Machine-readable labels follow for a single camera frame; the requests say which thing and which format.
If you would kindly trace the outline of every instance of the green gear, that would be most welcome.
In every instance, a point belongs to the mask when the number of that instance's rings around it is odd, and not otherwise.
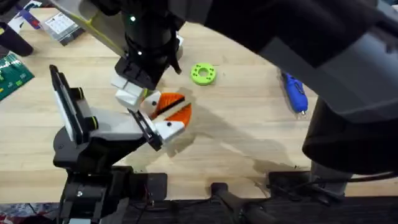
[[[200,72],[206,72],[207,75],[201,76]],[[191,78],[198,85],[210,85],[216,79],[216,70],[209,63],[198,63],[191,69]]]

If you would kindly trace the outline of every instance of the green circuit board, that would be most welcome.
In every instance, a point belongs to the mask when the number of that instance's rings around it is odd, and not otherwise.
[[[33,74],[14,54],[0,59],[0,101],[33,77]]]

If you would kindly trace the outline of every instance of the black mount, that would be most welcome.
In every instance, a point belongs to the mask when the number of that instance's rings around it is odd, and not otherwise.
[[[259,202],[243,199],[228,191],[226,183],[212,183],[211,195],[218,198],[225,207],[228,215],[231,215],[233,223],[250,224],[289,224],[291,222],[279,220],[267,213]]]

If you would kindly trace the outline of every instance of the wooden table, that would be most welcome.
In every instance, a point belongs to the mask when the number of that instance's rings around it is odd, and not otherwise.
[[[56,12],[33,10],[39,20]],[[158,87],[192,97],[191,123],[163,150],[143,146],[118,164],[167,173],[169,199],[206,198],[212,182],[227,182],[240,197],[264,197],[268,172],[307,170],[310,160],[301,147],[309,117],[297,119],[291,111],[277,68],[202,26],[188,23],[180,35],[185,38],[183,73],[168,69]],[[91,106],[125,111],[110,84],[119,57],[89,34],[66,47],[27,24],[21,36],[35,48],[21,59],[35,78],[0,102],[0,203],[56,202],[66,173],[52,164],[52,141],[63,123],[48,67],[58,66],[71,86],[83,87]],[[217,69],[213,85],[191,81],[189,71],[198,62]],[[306,92],[311,114],[317,96]],[[349,184],[346,193],[397,195],[397,181]]]

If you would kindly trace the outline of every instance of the black cable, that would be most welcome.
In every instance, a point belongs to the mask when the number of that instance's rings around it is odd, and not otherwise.
[[[391,178],[395,178],[398,177],[398,173],[396,172],[390,172],[387,174],[380,174],[380,175],[372,175],[372,176],[367,176],[367,177],[358,177],[358,178],[352,178],[352,179],[342,179],[342,178],[334,178],[334,179],[320,179],[320,180],[314,180],[314,181],[310,181],[310,182],[306,182],[306,183],[302,183],[302,184],[298,184],[294,187],[291,187],[289,189],[283,189],[278,187],[278,190],[283,191],[285,194],[291,196],[292,198],[294,197],[299,197],[297,195],[292,195],[290,194],[291,192],[293,192],[294,190],[300,189],[302,187],[306,187],[309,185],[313,185],[313,184],[340,184],[340,183],[358,183],[358,182],[370,182],[370,181],[376,181],[376,180],[385,180],[385,179],[391,179]],[[264,202],[268,202],[270,200],[274,200],[278,197],[271,197],[271,198],[265,198],[262,199],[258,202],[256,202],[256,204],[260,204],[260,203],[264,203]]]
[[[184,206],[182,206],[182,207],[178,207],[178,209],[179,209],[179,210],[182,210],[182,209],[186,209],[186,208],[189,208],[189,207],[192,207],[192,206],[195,206],[195,205],[200,205],[200,204],[203,204],[203,203],[207,203],[207,202],[209,202],[211,199],[212,199],[212,198],[209,198],[209,199],[206,199],[206,200],[201,200],[201,201],[199,201],[199,202],[192,202],[192,203],[189,203],[189,204],[184,205]],[[144,208],[139,208],[138,206],[133,205],[133,204],[131,204],[131,206],[133,206],[135,209],[140,210],[140,211],[142,211],[142,210],[145,208],[145,207],[144,207]],[[170,208],[146,209],[146,212],[149,212],[149,213],[169,212],[169,211],[171,211]]]
[[[298,184],[295,187],[292,187],[288,189],[288,192],[291,192],[293,190],[297,190],[299,188],[308,186],[308,185],[313,185],[313,184],[342,184],[342,183],[358,183],[358,182],[369,182],[369,181],[376,181],[376,180],[386,180],[386,179],[391,179],[395,178],[398,176],[398,173],[395,172],[390,172],[387,174],[381,174],[381,175],[373,175],[369,177],[358,177],[358,178],[352,178],[352,179],[341,179],[341,178],[335,178],[335,179],[321,179],[321,180],[314,180],[311,182],[306,182],[302,184]]]
[[[141,210],[141,213],[140,213],[139,216],[138,216],[138,219],[137,219],[137,221],[136,221],[136,224],[139,223],[139,221],[141,220],[142,215],[144,214],[144,212],[146,212],[147,206],[148,206],[148,204],[146,204],[145,207]]]
[[[39,215],[39,214],[36,212],[36,210],[33,208],[33,206],[32,206],[31,203],[28,203],[28,206],[30,207],[30,209],[32,210],[32,212],[33,212],[35,215]]]

